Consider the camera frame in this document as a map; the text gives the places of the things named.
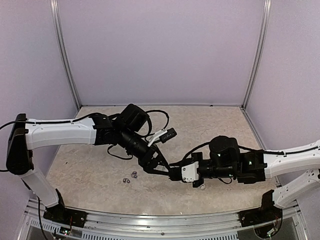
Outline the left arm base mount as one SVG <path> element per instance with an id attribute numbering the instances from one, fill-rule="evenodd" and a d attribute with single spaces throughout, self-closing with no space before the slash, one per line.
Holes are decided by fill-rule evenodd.
<path id="1" fill-rule="evenodd" d="M 45 209 L 44 219 L 70 227 L 84 228 L 88 213 L 81 210 L 71 209 L 56 205 Z"/>

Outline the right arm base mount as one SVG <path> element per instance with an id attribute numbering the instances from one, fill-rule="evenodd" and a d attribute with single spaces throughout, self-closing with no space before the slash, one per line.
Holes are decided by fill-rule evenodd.
<path id="1" fill-rule="evenodd" d="M 273 200 L 274 190 L 269 190 L 262 195 L 261 206 L 238 213 L 242 227 L 249 227 L 274 221 L 283 216 L 283 210 L 275 206 Z"/>

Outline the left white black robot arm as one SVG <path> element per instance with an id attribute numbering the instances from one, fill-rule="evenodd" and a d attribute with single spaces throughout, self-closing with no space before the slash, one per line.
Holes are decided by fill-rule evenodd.
<path id="1" fill-rule="evenodd" d="M 70 211 L 59 191 L 36 169 L 33 150 L 56 145 L 119 145 L 137 158 L 146 173 L 169 176 L 172 169 L 159 148 L 138 133 L 145 123 L 152 127 L 148 112 L 132 103 L 110 116 L 95 112 L 76 119 L 36 120 L 20 113 L 10 122 L 7 171 L 19 176 L 57 221 L 66 222 Z"/>

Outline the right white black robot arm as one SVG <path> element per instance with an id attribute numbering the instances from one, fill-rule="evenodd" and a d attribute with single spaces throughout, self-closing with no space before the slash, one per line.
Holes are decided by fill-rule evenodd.
<path id="1" fill-rule="evenodd" d="M 172 163 L 172 181 L 192 183 L 195 188 L 204 179 L 232 178 L 238 183 L 255 184 L 279 175 L 303 171 L 303 174 L 275 190 L 263 194 L 256 218 L 266 222 L 276 208 L 286 208 L 304 193 L 320 186 L 320 142 L 284 150 L 251 149 L 240 146 L 234 137 L 217 136 L 204 143 L 209 147 L 209 159 L 192 150 L 183 160 Z"/>

